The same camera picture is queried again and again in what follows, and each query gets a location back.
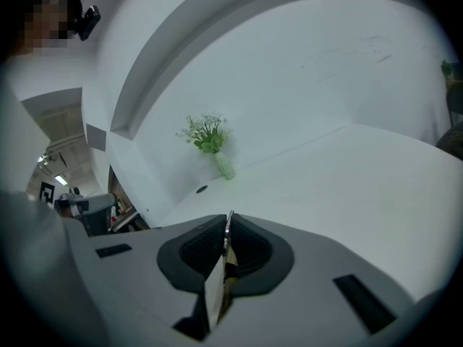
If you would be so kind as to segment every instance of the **black slot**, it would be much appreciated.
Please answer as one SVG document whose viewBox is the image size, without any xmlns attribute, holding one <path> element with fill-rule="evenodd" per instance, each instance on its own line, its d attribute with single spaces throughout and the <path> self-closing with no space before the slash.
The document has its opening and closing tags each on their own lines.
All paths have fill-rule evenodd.
<svg viewBox="0 0 463 347">
<path fill-rule="evenodd" d="M 355 275 L 341 276 L 333 281 L 371 334 L 396 319 Z"/>
<path fill-rule="evenodd" d="M 128 244 L 117 244 L 116 246 L 112 246 L 112 247 L 95 249 L 95 251 L 98 254 L 98 256 L 100 256 L 100 258 L 104 258 L 104 257 L 113 256 L 118 253 L 126 252 L 131 249 L 132 247 Z"/>
</svg>

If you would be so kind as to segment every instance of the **flower vase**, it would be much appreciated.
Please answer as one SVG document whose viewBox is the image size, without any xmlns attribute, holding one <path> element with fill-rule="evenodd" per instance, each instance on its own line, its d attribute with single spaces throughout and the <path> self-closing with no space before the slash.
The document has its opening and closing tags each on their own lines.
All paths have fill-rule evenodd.
<svg viewBox="0 0 463 347">
<path fill-rule="evenodd" d="M 232 180 L 235 176 L 235 172 L 230 160 L 222 152 L 214 153 L 212 156 L 225 179 Z"/>
</svg>

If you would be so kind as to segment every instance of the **white counter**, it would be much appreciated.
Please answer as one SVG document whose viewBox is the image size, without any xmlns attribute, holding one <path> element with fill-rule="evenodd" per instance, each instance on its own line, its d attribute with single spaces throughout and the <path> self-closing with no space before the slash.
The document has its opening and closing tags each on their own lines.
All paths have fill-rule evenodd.
<svg viewBox="0 0 463 347">
<path fill-rule="evenodd" d="M 341 242 L 414 299 L 443 286 L 460 253 L 463 162 L 392 132 L 352 125 L 204 184 L 163 226 L 234 210 L 301 228 Z"/>
</svg>

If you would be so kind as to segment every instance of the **green plant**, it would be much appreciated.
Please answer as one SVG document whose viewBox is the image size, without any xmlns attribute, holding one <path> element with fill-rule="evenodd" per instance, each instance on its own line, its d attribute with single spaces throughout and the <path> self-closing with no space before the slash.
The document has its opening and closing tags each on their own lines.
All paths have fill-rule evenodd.
<svg viewBox="0 0 463 347">
<path fill-rule="evenodd" d="M 450 65 L 450 63 L 448 63 L 447 61 L 442 61 L 441 70 L 442 70 L 442 73 L 443 73 L 444 77 L 446 78 L 446 80 L 448 80 L 450 78 L 450 76 L 451 76 L 451 65 Z"/>
<path fill-rule="evenodd" d="M 204 153 L 217 153 L 222 145 L 226 143 L 228 133 L 219 130 L 218 127 L 226 119 L 222 116 L 211 116 L 203 114 L 199 118 L 187 117 L 188 129 L 182 129 L 176 136 L 184 139 L 187 143 L 196 145 Z"/>
</svg>

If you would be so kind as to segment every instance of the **ceiling light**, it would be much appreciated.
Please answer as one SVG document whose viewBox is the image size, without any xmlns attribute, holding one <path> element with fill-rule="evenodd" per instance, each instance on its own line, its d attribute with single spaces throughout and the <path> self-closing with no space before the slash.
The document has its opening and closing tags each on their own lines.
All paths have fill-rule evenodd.
<svg viewBox="0 0 463 347">
<path fill-rule="evenodd" d="M 66 180 L 64 180 L 62 177 L 60 177 L 60 175 L 55 176 L 55 179 L 58 180 L 61 184 L 67 185 Z"/>
</svg>

